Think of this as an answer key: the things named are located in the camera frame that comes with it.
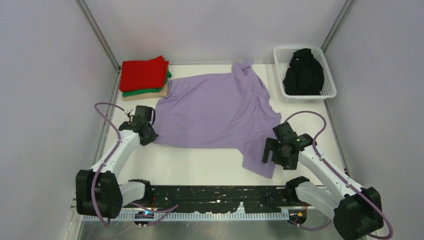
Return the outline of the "beige folded t-shirt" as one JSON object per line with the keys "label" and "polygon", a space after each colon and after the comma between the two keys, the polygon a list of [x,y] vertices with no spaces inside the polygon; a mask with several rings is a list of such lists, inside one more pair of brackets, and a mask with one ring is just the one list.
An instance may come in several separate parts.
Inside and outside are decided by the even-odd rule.
{"label": "beige folded t-shirt", "polygon": [[149,93],[142,93],[132,96],[126,96],[122,97],[123,101],[137,101],[137,100],[144,100],[144,99],[153,99],[153,98],[163,98],[168,95],[168,84],[165,84],[164,87],[159,92],[149,92]]}

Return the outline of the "green folded t-shirt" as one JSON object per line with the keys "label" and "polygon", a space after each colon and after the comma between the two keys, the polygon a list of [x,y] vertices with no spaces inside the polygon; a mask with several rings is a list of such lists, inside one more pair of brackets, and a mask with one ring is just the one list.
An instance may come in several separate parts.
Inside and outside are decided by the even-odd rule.
{"label": "green folded t-shirt", "polygon": [[168,94],[168,80],[172,77],[171,72],[168,70],[165,80],[164,80],[164,86],[158,87],[158,88],[145,88],[145,89],[138,89],[133,91],[127,91],[122,93],[123,98],[133,97],[133,96],[141,96],[145,94],[159,94],[160,97],[166,96]]}

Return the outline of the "red folded t-shirt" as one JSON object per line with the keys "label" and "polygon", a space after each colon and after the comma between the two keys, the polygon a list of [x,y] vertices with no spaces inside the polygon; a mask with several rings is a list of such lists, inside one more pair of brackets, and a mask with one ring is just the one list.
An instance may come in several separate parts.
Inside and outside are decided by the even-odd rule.
{"label": "red folded t-shirt", "polygon": [[119,90],[132,92],[165,86],[169,61],[162,55],[149,60],[127,60],[122,63]]}

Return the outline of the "aluminium corner post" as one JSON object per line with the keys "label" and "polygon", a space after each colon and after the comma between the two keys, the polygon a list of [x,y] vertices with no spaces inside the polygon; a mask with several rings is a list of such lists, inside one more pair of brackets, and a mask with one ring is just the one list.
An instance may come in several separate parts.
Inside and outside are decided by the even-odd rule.
{"label": "aluminium corner post", "polygon": [[99,41],[100,45],[102,46],[103,50],[105,51],[108,59],[110,60],[111,64],[115,68],[116,71],[121,70],[121,66],[115,57],[110,45],[107,42],[107,39],[105,35],[103,34],[101,27],[99,26],[96,17],[94,16],[92,9],[88,5],[88,2],[86,0],[76,0],[75,1],[78,6],[80,7],[82,14],[86,18],[89,26],[94,32],[94,35],[96,36],[97,40]]}
{"label": "aluminium corner post", "polygon": [[349,15],[350,11],[352,10],[353,6],[357,0],[345,0],[340,11],[338,12],[336,19],[334,20],[328,34],[326,35],[326,38],[324,39],[321,50],[326,53],[328,50],[332,40],[342,27],[344,21],[346,20],[347,16]]}

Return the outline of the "left aluminium corner post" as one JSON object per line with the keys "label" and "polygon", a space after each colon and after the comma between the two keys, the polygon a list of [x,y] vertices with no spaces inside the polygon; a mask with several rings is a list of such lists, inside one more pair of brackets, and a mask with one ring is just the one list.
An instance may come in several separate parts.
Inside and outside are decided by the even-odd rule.
{"label": "left aluminium corner post", "polygon": [[88,5],[88,2],[86,0],[76,0],[75,1],[78,6],[80,7],[82,14],[86,18],[89,26],[94,32],[94,35],[96,36],[97,40],[99,41],[100,45],[102,46],[103,50],[105,51],[108,59],[110,60],[111,64],[115,68],[116,71],[121,70],[121,66],[115,57],[110,45],[107,42],[107,39],[105,35],[103,34],[101,27],[99,26],[96,17],[94,16],[92,9]]}

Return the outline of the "black t-shirt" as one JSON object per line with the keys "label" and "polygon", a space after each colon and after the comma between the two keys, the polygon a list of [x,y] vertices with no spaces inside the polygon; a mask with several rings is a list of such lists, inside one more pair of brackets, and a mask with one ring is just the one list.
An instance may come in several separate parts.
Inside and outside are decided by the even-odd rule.
{"label": "black t-shirt", "polygon": [[303,48],[295,51],[282,81],[285,93],[290,96],[318,96],[324,82],[323,67],[314,58],[312,50]]}

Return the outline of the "lavender t-shirt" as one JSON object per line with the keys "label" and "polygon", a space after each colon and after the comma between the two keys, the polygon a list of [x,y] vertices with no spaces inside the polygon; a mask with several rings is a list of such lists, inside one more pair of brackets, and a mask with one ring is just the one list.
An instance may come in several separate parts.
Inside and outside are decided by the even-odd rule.
{"label": "lavender t-shirt", "polygon": [[156,144],[197,149],[237,149],[242,166],[272,178],[275,164],[263,163],[266,139],[282,116],[252,68],[236,62],[228,73],[173,79],[155,107]]}

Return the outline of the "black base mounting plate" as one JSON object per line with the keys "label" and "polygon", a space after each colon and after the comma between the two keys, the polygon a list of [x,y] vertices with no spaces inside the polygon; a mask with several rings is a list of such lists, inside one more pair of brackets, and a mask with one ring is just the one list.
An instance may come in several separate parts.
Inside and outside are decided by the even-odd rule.
{"label": "black base mounting plate", "polygon": [[153,185],[135,203],[158,210],[177,206],[176,213],[201,214],[234,213],[239,207],[244,207],[249,214],[277,213],[281,208],[303,209],[306,205],[279,185]]}

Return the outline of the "aluminium front rail frame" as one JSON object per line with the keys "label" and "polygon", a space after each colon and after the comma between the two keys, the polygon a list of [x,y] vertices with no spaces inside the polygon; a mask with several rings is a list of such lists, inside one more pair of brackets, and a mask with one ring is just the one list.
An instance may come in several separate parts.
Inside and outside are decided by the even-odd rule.
{"label": "aluminium front rail frame", "polygon": [[341,200],[343,200],[345,198],[345,196],[354,196],[359,191],[359,189],[357,191],[355,191],[351,186],[345,185],[343,183],[337,184],[335,186],[335,189],[330,188],[330,187],[321,188],[321,186],[319,186],[319,188],[321,190],[325,191],[326,193],[330,194],[330,197],[333,200],[335,200],[337,203],[340,202]]}

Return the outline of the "white plastic basket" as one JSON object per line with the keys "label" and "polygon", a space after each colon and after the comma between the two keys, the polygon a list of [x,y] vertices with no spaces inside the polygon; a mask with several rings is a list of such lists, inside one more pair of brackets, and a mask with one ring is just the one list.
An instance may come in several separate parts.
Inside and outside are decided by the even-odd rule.
{"label": "white plastic basket", "polygon": [[[313,58],[323,68],[324,83],[322,90],[318,95],[289,95],[286,93],[283,80],[289,69],[294,52],[301,49],[310,49]],[[320,47],[309,45],[284,45],[273,49],[274,66],[276,70],[275,80],[279,86],[279,92],[282,94],[282,101],[285,103],[311,103],[334,98],[337,95],[336,86],[331,75],[324,52]]]}

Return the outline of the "right aluminium corner post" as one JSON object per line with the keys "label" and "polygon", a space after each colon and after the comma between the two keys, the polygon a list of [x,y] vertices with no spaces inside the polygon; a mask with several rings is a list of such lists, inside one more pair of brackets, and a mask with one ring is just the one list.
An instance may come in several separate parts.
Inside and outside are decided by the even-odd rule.
{"label": "right aluminium corner post", "polygon": [[342,27],[344,21],[346,20],[347,16],[349,15],[350,11],[352,10],[353,6],[357,0],[345,0],[340,11],[338,12],[336,19],[334,20],[328,34],[326,35],[326,38],[324,39],[321,50],[326,53],[328,50],[332,40]]}

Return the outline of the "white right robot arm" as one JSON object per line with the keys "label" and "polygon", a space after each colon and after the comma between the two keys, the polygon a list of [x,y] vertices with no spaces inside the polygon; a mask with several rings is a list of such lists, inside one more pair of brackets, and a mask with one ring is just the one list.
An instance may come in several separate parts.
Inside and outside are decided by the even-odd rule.
{"label": "white right robot arm", "polygon": [[308,168],[325,186],[320,189],[304,176],[285,184],[285,198],[291,205],[306,203],[328,217],[345,240],[357,240],[384,226],[379,192],[364,188],[326,159],[318,144],[307,133],[297,135],[288,122],[274,127],[262,156],[284,170],[294,170],[298,163]]}

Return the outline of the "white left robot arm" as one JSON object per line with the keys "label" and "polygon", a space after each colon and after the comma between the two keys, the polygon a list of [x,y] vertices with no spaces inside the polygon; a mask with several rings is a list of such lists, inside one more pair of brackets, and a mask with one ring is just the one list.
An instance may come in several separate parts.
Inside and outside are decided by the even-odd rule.
{"label": "white left robot arm", "polygon": [[119,184],[118,177],[138,147],[147,146],[157,139],[158,134],[153,128],[156,112],[145,105],[136,106],[134,111],[123,107],[120,110],[128,120],[119,126],[101,114],[116,133],[113,145],[90,169],[80,170],[75,177],[77,212],[101,221],[117,218],[122,207],[131,203],[148,207],[154,199],[148,180],[132,179]]}

